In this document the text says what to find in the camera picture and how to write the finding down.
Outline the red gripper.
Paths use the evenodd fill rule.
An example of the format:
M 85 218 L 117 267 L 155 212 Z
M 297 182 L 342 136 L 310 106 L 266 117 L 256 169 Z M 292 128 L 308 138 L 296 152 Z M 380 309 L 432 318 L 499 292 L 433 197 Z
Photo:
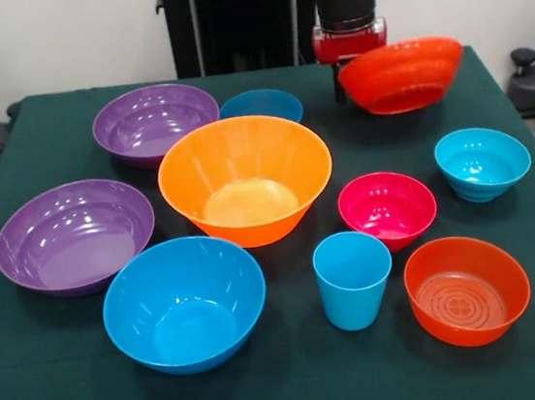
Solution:
M 338 103 L 346 101 L 345 90 L 338 79 L 340 62 L 384 46 L 387 34 L 387 22 L 382 17 L 376 17 L 367 27 L 347 33 L 326 32 L 321 26 L 313 28 L 313 50 L 320 64 L 331 67 L 334 97 Z

